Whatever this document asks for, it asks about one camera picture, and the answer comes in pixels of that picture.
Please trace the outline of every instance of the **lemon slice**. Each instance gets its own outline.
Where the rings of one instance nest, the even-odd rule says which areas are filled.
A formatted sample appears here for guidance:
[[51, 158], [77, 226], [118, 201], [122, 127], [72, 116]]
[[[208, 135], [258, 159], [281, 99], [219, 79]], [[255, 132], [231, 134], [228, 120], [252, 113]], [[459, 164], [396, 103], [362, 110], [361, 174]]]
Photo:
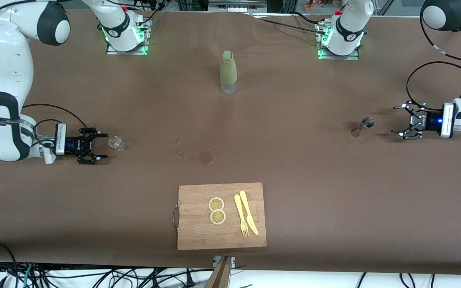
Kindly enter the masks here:
[[225, 212], [222, 209], [216, 209], [211, 212], [211, 222], [216, 225], [220, 225], [225, 222]]
[[223, 206], [225, 206], [225, 204], [223, 204], [223, 200], [220, 197], [215, 197], [209, 201], [209, 209], [211, 209], [211, 211], [223, 209]]

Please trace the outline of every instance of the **cutting board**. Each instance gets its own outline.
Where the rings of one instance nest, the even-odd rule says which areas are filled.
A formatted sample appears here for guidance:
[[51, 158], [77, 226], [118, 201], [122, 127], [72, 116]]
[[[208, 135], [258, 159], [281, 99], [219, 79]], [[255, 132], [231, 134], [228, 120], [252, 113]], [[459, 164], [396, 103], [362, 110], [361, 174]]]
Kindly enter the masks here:
[[[234, 195], [247, 192], [249, 207], [258, 235], [249, 227], [249, 236], [241, 234]], [[209, 201], [220, 197], [224, 202], [225, 222], [215, 225], [210, 220]], [[179, 186], [178, 250], [227, 249], [266, 246], [264, 198], [262, 183], [208, 184]], [[247, 218], [245, 206], [243, 216]]]

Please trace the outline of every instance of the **knife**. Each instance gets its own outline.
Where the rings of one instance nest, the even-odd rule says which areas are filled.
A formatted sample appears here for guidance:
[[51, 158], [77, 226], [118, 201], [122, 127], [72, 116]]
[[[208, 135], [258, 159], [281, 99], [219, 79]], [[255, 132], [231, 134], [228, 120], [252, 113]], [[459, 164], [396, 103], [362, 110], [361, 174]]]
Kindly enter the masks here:
[[249, 201], [247, 200], [247, 194], [245, 191], [241, 190], [239, 192], [239, 196], [241, 197], [241, 202], [243, 202], [243, 206], [245, 206], [245, 210], [247, 210], [247, 222], [249, 223], [250, 229], [254, 232], [254, 234], [259, 235], [259, 231], [257, 231], [256, 224], [254, 223], [254, 219], [252, 219], [252, 213], [250, 213]]

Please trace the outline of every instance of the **table surface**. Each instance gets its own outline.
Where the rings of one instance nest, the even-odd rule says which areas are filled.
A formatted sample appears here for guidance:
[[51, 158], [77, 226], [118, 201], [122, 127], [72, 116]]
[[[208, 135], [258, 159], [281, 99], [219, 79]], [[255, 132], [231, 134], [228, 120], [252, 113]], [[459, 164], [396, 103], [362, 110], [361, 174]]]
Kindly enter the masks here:
[[[105, 55], [91, 11], [69, 13], [66, 44], [31, 41], [26, 103], [70, 109], [128, 148], [98, 139], [109, 159], [95, 166], [0, 162], [0, 242], [17, 261], [207, 267], [236, 255], [250, 269], [461, 274], [461, 135], [390, 133], [408, 124], [392, 106], [407, 100], [410, 72], [447, 60], [417, 18], [372, 18], [354, 62], [318, 60], [313, 34], [237, 13], [169, 13], [149, 55]], [[430, 35], [461, 56], [461, 33]], [[233, 95], [220, 91], [224, 50], [238, 67]], [[428, 67], [411, 89], [439, 107], [459, 95], [461, 71]], [[24, 111], [79, 128], [62, 111]], [[375, 127], [352, 138], [364, 116]], [[191, 159], [203, 152], [210, 165]], [[177, 251], [177, 187], [232, 182], [263, 182], [268, 246]]]

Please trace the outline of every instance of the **water droplet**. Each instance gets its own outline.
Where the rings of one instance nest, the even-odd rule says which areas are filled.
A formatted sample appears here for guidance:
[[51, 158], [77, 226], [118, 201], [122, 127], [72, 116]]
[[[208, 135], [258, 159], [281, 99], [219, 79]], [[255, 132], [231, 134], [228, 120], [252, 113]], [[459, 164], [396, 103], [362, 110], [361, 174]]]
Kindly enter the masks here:
[[199, 156], [200, 163], [209, 165], [212, 163], [212, 154], [208, 151], [205, 151]]

